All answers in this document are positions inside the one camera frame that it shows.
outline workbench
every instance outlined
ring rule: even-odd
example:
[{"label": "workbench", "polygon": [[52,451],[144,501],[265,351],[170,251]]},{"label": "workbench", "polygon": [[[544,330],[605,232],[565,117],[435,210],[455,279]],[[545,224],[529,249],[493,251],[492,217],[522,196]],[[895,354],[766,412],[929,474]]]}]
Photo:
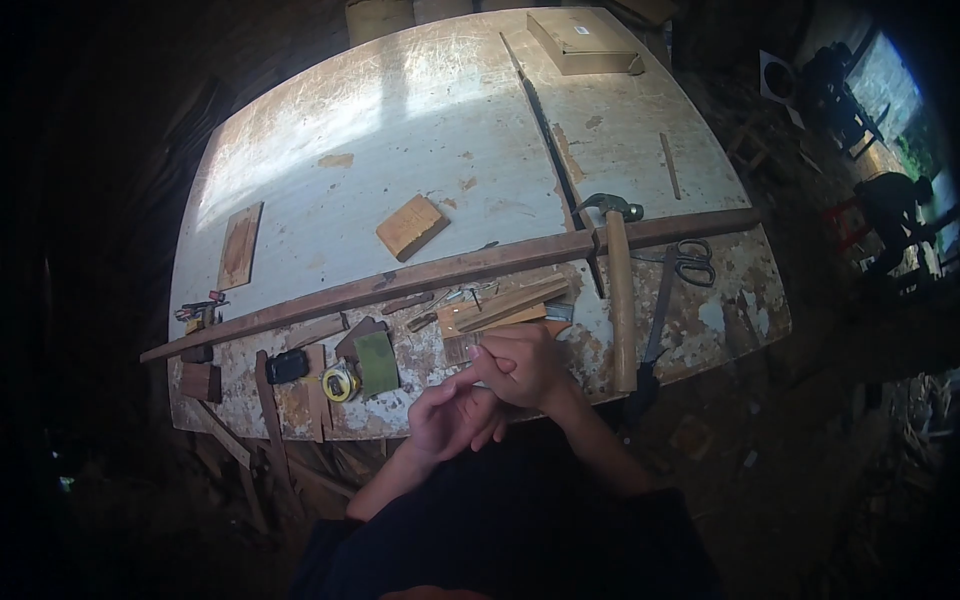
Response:
[{"label": "workbench", "polygon": [[[530,9],[549,11],[551,9]],[[645,72],[563,76],[526,31],[527,10],[471,14],[382,37],[326,60],[241,109],[212,135],[180,229],[169,335],[184,335],[172,314],[216,288],[229,216],[263,202],[251,282],[228,291],[225,319],[361,277],[384,274],[490,243],[506,245],[574,230],[534,115],[500,38],[504,34],[534,84],[577,203],[595,192],[644,206],[645,219],[749,207],[723,149],[680,86],[633,39]],[[669,138],[681,198],[674,197],[660,133]],[[400,265],[374,234],[417,194],[450,225]],[[588,209],[588,228],[602,224]],[[675,279],[663,331],[668,348],[656,373],[664,384],[690,377],[787,335],[791,322],[780,273],[762,226],[709,238],[712,288]],[[636,342],[641,356],[653,318],[661,265],[634,260]],[[606,256],[597,257],[609,296]],[[499,293],[560,272],[570,283],[574,324],[558,337],[590,401],[622,395],[612,379],[609,301],[586,260],[500,276]],[[436,290],[442,294],[447,287]],[[444,364],[437,324],[409,333],[423,306],[381,316],[387,302],[346,310],[390,329],[401,388],[331,403],[328,440],[408,434],[407,408],[425,386],[460,368]],[[209,405],[240,437],[267,438],[253,377],[255,353],[286,350],[306,321],[214,346],[223,403]],[[322,340],[327,364],[345,333]],[[182,364],[167,359],[175,427],[204,431],[180,395]],[[275,386],[282,434],[313,440],[299,383]]]}]

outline dark wood piece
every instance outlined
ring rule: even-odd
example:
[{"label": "dark wood piece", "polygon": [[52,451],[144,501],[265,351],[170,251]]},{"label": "dark wood piece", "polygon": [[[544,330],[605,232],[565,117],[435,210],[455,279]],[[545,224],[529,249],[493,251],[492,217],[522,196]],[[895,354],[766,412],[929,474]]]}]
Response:
[{"label": "dark wood piece", "polygon": [[353,340],[364,335],[370,335],[377,331],[386,331],[387,324],[382,321],[374,321],[373,317],[364,317],[360,323],[353,326],[353,329],[350,330],[350,333],[344,336],[344,339],[340,341],[340,344],[337,344],[337,347],[333,350],[337,358],[347,358],[352,361],[353,364],[360,362],[360,357],[357,356],[357,348],[353,345]]},{"label": "dark wood piece", "polygon": [[404,308],[410,308],[411,306],[416,306],[417,304],[430,302],[432,299],[433,292],[424,292],[423,294],[417,294],[416,296],[411,296],[410,298],[391,302],[383,308],[382,313],[384,316],[392,315],[397,312],[397,310],[403,310]]},{"label": "dark wood piece", "polygon": [[589,232],[572,231],[431,260],[377,276],[364,277],[224,321],[147,350],[140,354],[140,362],[174,356],[201,344],[221,344],[336,311],[450,287],[483,277],[501,276],[588,258],[592,253],[593,241]]},{"label": "dark wood piece", "polygon": [[180,393],[197,400],[219,404],[221,400],[220,367],[183,363]]},{"label": "dark wood piece", "polygon": [[[747,231],[760,223],[760,211],[757,208],[734,208],[698,212],[676,217],[663,217],[650,221],[628,223],[627,243],[631,250],[648,248],[661,244],[672,244],[688,237],[710,237],[722,233]],[[607,253],[607,228],[597,228],[593,233],[597,242],[597,253]]]},{"label": "dark wood piece", "polygon": [[270,451],[267,453],[270,456],[270,464],[274,467],[276,477],[283,481],[283,487],[290,493],[297,515],[301,519],[306,519],[300,498],[294,492],[293,483],[290,481],[290,465],[287,462],[287,450],[280,433],[280,416],[276,413],[274,386],[267,381],[267,352],[264,350],[258,350],[256,353],[256,371],[253,375],[256,379],[256,391],[260,396],[260,410],[267,424],[267,433],[270,434]]},{"label": "dark wood piece", "polygon": [[208,363],[213,360],[213,347],[197,346],[196,348],[187,348],[180,353],[180,360],[184,363]]}]

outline wooden board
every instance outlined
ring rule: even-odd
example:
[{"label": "wooden board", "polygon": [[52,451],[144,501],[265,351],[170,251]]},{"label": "wooden board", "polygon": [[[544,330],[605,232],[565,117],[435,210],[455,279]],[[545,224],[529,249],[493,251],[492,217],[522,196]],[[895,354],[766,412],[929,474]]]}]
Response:
[{"label": "wooden board", "polygon": [[485,324],[513,315],[534,304],[562,296],[569,288],[566,277],[560,274],[547,277],[528,286],[500,294],[484,303],[484,310],[467,312],[466,310],[454,317],[453,322],[457,329],[463,332],[479,329]]},{"label": "wooden board", "polygon": [[396,260],[406,262],[448,225],[450,220],[417,194],[377,226],[376,236]]},{"label": "wooden board", "polygon": [[287,336],[287,349],[292,350],[307,344],[313,344],[323,338],[347,330],[347,317],[344,313],[336,313],[321,317],[318,321],[298,327]]},{"label": "wooden board", "polygon": [[193,409],[193,412],[200,418],[200,422],[204,425],[206,431],[212,433],[213,437],[216,438],[220,444],[224,445],[227,452],[233,455],[233,458],[237,459],[241,467],[250,469],[250,451],[240,438],[235,436],[233,432],[224,425],[220,418],[214,415],[213,411],[202,402],[190,396],[184,396],[183,398]]},{"label": "wooden board", "polygon": [[253,247],[256,246],[262,209],[263,203],[259,202],[230,215],[227,235],[224,237],[224,250],[220,255],[217,290],[223,292],[250,283]]},{"label": "wooden board", "polygon": [[180,391],[197,400],[220,403],[220,367],[210,364],[183,363]]},{"label": "wooden board", "polygon": [[[486,302],[480,302],[481,308],[484,307]],[[458,335],[463,335],[464,332],[457,328],[457,325],[453,322],[453,319],[456,315],[465,314],[473,315],[476,314],[477,307],[468,304],[466,302],[457,302],[456,304],[448,304],[447,306],[441,306],[437,309],[437,322],[440,324],[440,335],[445,340],[449,338],[455,338]],[[493,327],[500,327],[501,325],[509,325],[514,323],[524,323],[527,321],[533,321],[534,319],[541,319],[546,317],[546,306],[543,305],[543,302],[539,304],[534,304],[530,308],[525,308],[513,315],[508,315],[499,321],[494,321],[493,323],[486,324],[482,327],[477,327],[476,331],[483,331],[484,329],[491,329]]]},{"label": "wooden board", "polygon": [[[672,244],[688,237],[710,237],[723,233],[747,231],[760,223],[757,208],[734,208],[714,212],[700,212],[675,217],[662,217],[650,221],[628,223],[627,242],[631,250]],[[607,253],[607,228],[597,228],[593,233],[597,253]]]},{"label": "wooden board", "polygon": [[337,310],[393,300],[481,277],[506,275],[567,260],[587,258],[592,253],[593,240],[589,232],[572,231],[403,267],[281,302],[207,327],[143,352],[140,354],[140,362],[173,356],[200,344],[220,344],[321,317]]},{"label": "wooden board", "polygon": [[324,386],[319,378],[326,370],[326,348],[323,344],[311,344],[304,346],[306,352],[307,364],[310,371],[307,377],[317,377],[317,381],[305,380],[299,385],[306,391],[307,406],[310,407],[310,429],[313,431],[315,442],[322,444],[324,442],[324,413],[329,420],[330,408],[327,405],[328,400],[324,394]]}]

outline wood scrap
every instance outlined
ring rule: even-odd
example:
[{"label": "wood scrap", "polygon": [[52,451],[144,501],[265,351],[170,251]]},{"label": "wood scrap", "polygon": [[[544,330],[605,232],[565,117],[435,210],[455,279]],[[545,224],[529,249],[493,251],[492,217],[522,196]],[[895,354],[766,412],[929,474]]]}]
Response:
[{"label": "wood scrap", "polygon": [[224,237],[224,249],[220,256],[218,291],[223,292],[238,285],[250,283],[253,247],[256,246],[256,233],[260,228],[262,209],[263,203],[259,202],[230,215],[227,221],[227,235]]},{"label": "wood scrap", "polygon": [[220,367],[183,363],[180,393],[197,400],[219,404],[221,401]]},{"label": "wood scrap", "polygon": [[334,313],[316,322],[293,329],[287,335],[287,349],[300,348],[347,330],[347,315]]},{"label": "wood scrap", "polygon": [[422,294],[417,294],[416,296],[411,296],[410,298],[404,298],[403,300],[395,300],[384,306],[381,314],[384,316],[392,315],[398,310],[410,308],[411,306],[416,306],[418,304],[424,304],[430,302],[432,299],[433,292],[424,292]]},{"label": "wood scrap", "polygon": [[437,321],[437,313],[423,313],[419,317],[416,317],[407,323],[407,331],[410,333],[417,333],[435,321]]},{"label": "wood scrap", "polygon": [[[480,302],[480,307],[486,309],[487,301]],[[441,337],[448,339],[463,335],[464,332],[458,329],[456,323],[454,323],[455,317],[467,314],[475,315],[477,313],[477,307],[467,302],[457,302],[456,304],[441,306],[437,309],[437,321],[440,323]],[[526,321],[542,319],[543,317],[546,317],[546,306],[543,305],[543,302],[540,302],[529,308],[524,308],[513,315],[507,315],[503,319],[478,327],[476,330],[483,331],[484,329],[500,327],[501,325],[524,323]]]},{"label": "wood scrap", "polygon": [[263,515],[263,507],[260,505],[260,496],[256,493],[256,485],[253,484],[253,474],[249,469],[240,469],[240,482],[243,484],[243,491],[247,495],[247,502],[250,504],[253,527],[264,536],[269,535],[270,528],[267,527],[267,519]]},{"label": "wood scrap", "polygon": [[324,441],[324,413],[329,415],[329,400],[324,394],[324,385],[320,382],[320,376],[326,370],[326,348],[323,344],[311,344],[304,346],[307,363],[310,371],[306,374],[306,380],[300,382],[306,392],[306,403],[310,411],[310,431],[313,432],[313,439],[318,443]]},{"label": "wood scrap", "polygon": [[566,277],[557,273],[530,285],[495,296],[485,302],[483,311],[475,313],[464,311],[465,314],[456,316],[453,322],[460,331],[470,332],[485,324],[495,323],[544,300],[562,296],[568,289],[569,284]]},{"label": "wood scrap", "polygon": [[[627,243],[631,250],[672,244],[689,237],[710,237],[723,233],[735,233],[753,229],[760,223],[757,208],[734,208],[714,210],[674,217],[662,217],[649,221],[628,223]],[[607,228],[597,228],[593,237],[597,253],[607,253]]]},{"label": "wood scrap", "polygon": [[370,335],[376,331],[386,331],[387,324],[383,321],[374,321],[373,317],[367,316],[360,320],[360,323],[353,326],[353,329],[344,336],[344,339],[340,341],[340,344],[337,344],[337,347],[333,350],[337,358],[346,358],[352,363],[356,364],[359,362],[360,357],[357,356],[357,349],[353,345],[353,341],[358,337],[364,335]]},{"label": "wood scrap", "polygon": [[[253,443],[263,448],[264,452],[266,452],[268,456],[272,453],[273,444],[267,444],[263,440],[254,440]],[[357,493],[356,488],[353,486],[324,475],[295,456],[290,456],[289,461],[290,469],[292,469],[298,476],[304,477],[305,479],[308,479],[317,485],[323,486],[328,490],[346,496],[347,498],[353,498]]]},{"label": "wood scrap", "polygon": [[189,337],[178,338],[151,348],[140,354],[140,362],[174,356],[187,348],[201,344],[221,344],[254,333],[322,317],[338,310],[359,308],[418,292],[467,283],[483,277],[508,275],[568,260],[588,258],[593,251],[593,239],[590,233],[584,230],[558,233],[440,258],[376,276],[364,277],[351,283],[336,285],[261,308],[248,315],[198,331]]},{"label": "wood scrap", "polygon": [[267,382],[267,352],[265,350],[258,350],[256,353],[254,378],[256,379],[256,390],[260,396],[260,410],[267,425],[267,433],[270,434],[271,452],[268,453],[270,464],[273,465],[277,478],[283,482],[283,486],[290,493],[297,515],[300,519],[306,519],[303,505],[300,504],[300,498],[294,492],[293,482],[290,481],[290,466],[287,462],[287,450],[283,445],[283,436],[280,431],[280,416],[276,411],[274,386]]},{"label": "wood scrap", "polygon": [[677,183],[677,169],[673,166],[673,155],[670,153],[670,142],[666,133],[660,133],[660,144],[663,146],[663,155],[666,157],[666,170],[670,174],[670,184],[673,185],[673,197],[680,199],[680,184]]},{"label": "wood scrap", "polygon": [[244,442],[234,434],[224,422],[214,414],[206,404],[190,396],[184,396],[186,403],[193,409],[193,412],[200,418],[204,428],[213,434],[224,448],[227,449],[233,458],[237,459],[243,469],[250,468],[250,451]]},{"label": "wood scrap", "polygon": [[396,260],[406,262],[450,220],[421,194],[414,196],[376,228],[376,236]]}]

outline yellow tape measure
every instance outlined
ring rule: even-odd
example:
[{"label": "yellow tape measure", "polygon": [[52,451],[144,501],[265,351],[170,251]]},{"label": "yellow tape measure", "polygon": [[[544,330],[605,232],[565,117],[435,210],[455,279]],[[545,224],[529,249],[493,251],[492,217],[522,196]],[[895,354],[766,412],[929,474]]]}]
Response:
[{"label": "yellow tape measure", "polygon": [[346,402],[356,396],[360,389],[360,378],[353,372],[347,360],[341,358],[333,367],[330,367],[320,378],[324,384],[324,394],[334,402]]}]

